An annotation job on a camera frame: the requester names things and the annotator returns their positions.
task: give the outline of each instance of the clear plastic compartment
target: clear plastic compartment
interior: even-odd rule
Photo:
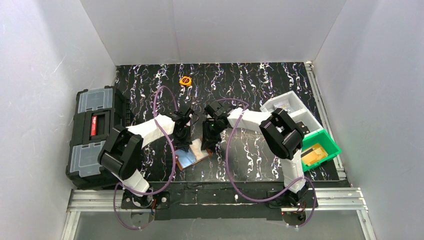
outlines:
[[[69,172],[78,171],[81,178],[100,174],[100,164],[97,161],[100,150],[106,141],[92,142],[72,148]]]

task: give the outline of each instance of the white backdrop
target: white backdrop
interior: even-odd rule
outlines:
[[[423,239],[424,2],[347,0],[315,73],[377,239]]]
[[[79,1],[0,1],[2,239],[60,239],[76,93],[115,70]]]
[[[346,0],[81,0],[116,65],[304,62]]]

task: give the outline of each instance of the orange object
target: orange object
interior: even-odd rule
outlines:
[[[181,80],[179,80],[179,84],[184,87],[189,87],[192,85],[192,78],[189,76],[183,76]]]

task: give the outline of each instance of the black marbled surface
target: black marbled surface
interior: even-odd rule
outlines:
[[[192,78],[192,86],[180,86],[179,80],[183,76]],[[193,140],[202,136],[204,116],[201,113],[206,104],[222,98],[245,100],[250,104],[250,110],[259,111],[260,106],[269,98],[293,90],[321,122],[305,65],[300,62],[118,66],[115,86],[130,99],[131,109],[135,114],[132,124],[153,118],[155,91],[162,85],[173,91],[178,105],[191,104],[191,108],[200,116],[192,127]],[[173,110],[171,95],[164,90],[158,100],[158,112],[164,114]],[[228,181],[225,151],[230,132],[231,129],[227,129],[222,133],[223,141],[216,147],[213,156],[184,171],[177,168],[175,181]],[[144,153],[144,177],[149,182],[166,181],[171,173],[172,155],[165,138],[146,146]],[[237,129],[229,157],[230,174],[236,181],[283,180],[279,159],[272,154],[258,132]],[[333,161],[306,172],[306,175],[315,181],[339,180]]]

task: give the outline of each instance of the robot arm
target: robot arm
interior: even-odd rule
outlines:
[[[158,115],[154,119],[127,128],[120,125],[114,126],[100,151],[98,163],[108,169],[125,186],[145,193],[149,189],[149,183],[139,171],[143,164],[142,149],[164,136],[155,120],[166,134],[174,134],[176,142],[184,142],[187,136],[181,132],[187,132],[187,124],[190,122],[192,113],[193,110],[187,108],[185,111],[172,112],[169,116]]]
[[[240,115],[237,128],[261,132],[271,151],[281,159],[284,185],[303,177],[301,152],[305,137],[289,114],[277,108],[274,112],[257,112],[242,108],[232,109],[214,101],[205,108],[208,118],[203,122],[202,150],[211,148],[221,141],[220,133],[226,128],[234,128]],[[299,192],[305,186],[305,180],[292,185],[289,190]]]

